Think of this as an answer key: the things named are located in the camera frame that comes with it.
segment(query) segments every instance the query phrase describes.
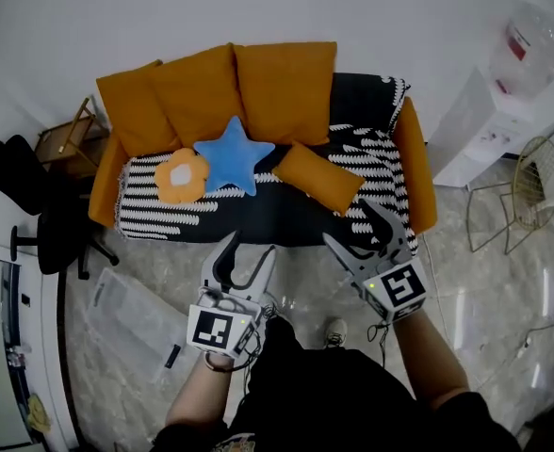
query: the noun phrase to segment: person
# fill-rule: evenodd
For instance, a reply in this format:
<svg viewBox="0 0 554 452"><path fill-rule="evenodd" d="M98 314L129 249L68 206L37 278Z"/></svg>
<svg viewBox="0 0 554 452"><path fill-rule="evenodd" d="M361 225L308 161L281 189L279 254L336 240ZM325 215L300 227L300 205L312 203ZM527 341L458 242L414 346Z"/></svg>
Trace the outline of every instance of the person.
<svg viewBox="0 0 554 452"><path fill-rule="evenodd" d="M249 392L228 428L222 421L231 373L201 356L174 400L154 452L173 450L512 450L482 397L423 310L394 324L415 399L379 364L344 349L347 325L333 320L325 348L303 349L282 317L267 321ZM223 370L233 360L211 355Z"/></svg>

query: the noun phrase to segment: shoe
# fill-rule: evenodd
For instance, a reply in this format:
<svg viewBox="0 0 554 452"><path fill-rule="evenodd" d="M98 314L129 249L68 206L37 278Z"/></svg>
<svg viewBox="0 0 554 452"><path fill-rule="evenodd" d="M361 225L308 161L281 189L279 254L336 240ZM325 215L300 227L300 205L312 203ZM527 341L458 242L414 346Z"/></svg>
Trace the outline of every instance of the shoe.
<svg viewBox="0 0 554 452"><path fill-rule="evenodd" d="M262 307L262 316L269 321L275 316L281 316L281 313L274 303L269 303Z"/></svg>
<svg viewBox="0 0 554 452"><path fill-rule="evenodd" d="M346 343L346 335L349 332L349 326L342 318L334 318L327 323L325 327L325 348L343 347Z"/></svg>

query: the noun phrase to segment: floor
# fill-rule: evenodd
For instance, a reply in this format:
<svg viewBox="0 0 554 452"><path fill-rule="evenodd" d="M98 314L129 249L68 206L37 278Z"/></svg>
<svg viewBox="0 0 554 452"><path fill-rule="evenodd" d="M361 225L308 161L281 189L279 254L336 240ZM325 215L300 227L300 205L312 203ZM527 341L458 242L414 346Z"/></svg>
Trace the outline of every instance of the floor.
<svg viewBox="0 0 554 452"><path fill-rule="evenodd" d="M512 172L512 162L500 161L472 186L508 181ZM438 187L436 194L438 224L420 239L419 248L430 280L425 310L494 418L517 432L554 400L554 327L531 332L529 346L523 347L530 329L554 324L554 218L510 256L502 252L503 235L473 254L465 227L468 191ZM504 215L490 191L478 195L473 206L473 239L480 242L504 222ZM522 235L514 231L512 239ZM117 271L187 312L196 298L202 261L213 245L126 240L115 232L107 232L105 240L121 258ZM244 279L264 248L240 248L236 281ZM146 450L197 353L186 348L174 369L148 383L98 344L85 314L104 266L106 261L93 252L88 282L76 279L74 266L68 273L66 336L74 403L85 437L100 450L112 450L114 442L126 450ZM281 301L304 345L320 346L326 317L340 315L350 326L347 347L381 359L378 342L367 341L367 327L377 316L358 300L324 247L278 249L269 291ZM386 341L386 369L409 386L394 333ZM227 420L242 397L242 380L241 372L233 377Z"/></svg>

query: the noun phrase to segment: orange rectangular pillow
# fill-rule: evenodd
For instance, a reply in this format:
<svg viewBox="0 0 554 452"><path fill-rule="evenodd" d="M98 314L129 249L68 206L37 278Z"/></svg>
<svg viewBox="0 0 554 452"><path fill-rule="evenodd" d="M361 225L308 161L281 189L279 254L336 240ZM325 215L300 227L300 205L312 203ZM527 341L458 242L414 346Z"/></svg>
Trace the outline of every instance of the orange rectangular pillow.
<svg viewBox="0 0 554 452"><path fill-rule="evenodd" d="M250 138L309 146L329 141L334 41L236 45L235 51Z"/></svg>
<svg viewBox="0 0 554 452"><path fill-rule="evenodd" d="M150 71L161 64L156 60L133 71L97 79L109 120L129 157L181 147L151 86Z"/></svg>
<svg viewBox="0 0 554 452"><path fill-rule="evenodd" d="M273 173L282 181L309 194L332 211L344 216L352 199L365 182L298 142L285 155Z"/></svg>
<svg viewBox="0 0 554 452"><path fill-rule="evenodd" d="M218 139L234 116L245 126L235 65L227 43L152 71L155 93L185 147Z"/></svg>

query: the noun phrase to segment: sofa armrest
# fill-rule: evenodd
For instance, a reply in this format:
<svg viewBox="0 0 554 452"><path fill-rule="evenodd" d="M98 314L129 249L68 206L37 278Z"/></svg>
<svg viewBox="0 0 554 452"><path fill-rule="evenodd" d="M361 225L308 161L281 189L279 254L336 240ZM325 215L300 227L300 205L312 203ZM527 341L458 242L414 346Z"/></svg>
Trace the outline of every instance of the sofa armrest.
<svg viewBox="0 0 554 452"><path fill-rule="evenodd" d="M122 167L127 161L128 155L126 155L118 134L112 132L99 163L89 203L89 218L107 228L114 227L118 180Z"/></svg>
<svg viewBox="0 0 554 452"><path fill-rule="evenodd" d="M405 97L392 140L399 148L409 196L409 220L416 234L436 224L436 196L424 137L411 98Z"/></svg>

